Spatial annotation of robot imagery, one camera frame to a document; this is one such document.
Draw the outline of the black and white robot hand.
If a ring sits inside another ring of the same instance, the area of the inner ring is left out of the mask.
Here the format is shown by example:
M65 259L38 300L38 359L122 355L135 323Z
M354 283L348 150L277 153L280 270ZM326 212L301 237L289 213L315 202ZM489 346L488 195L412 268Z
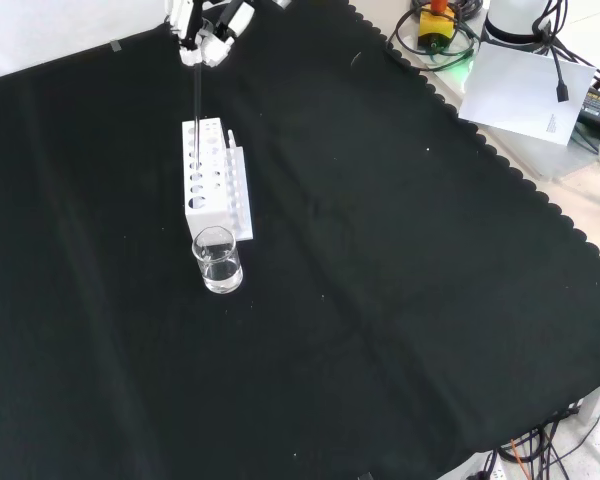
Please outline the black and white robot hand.
M182 63L211 68L226 59L255 14L253 2L243 0L172 0L165 7Z

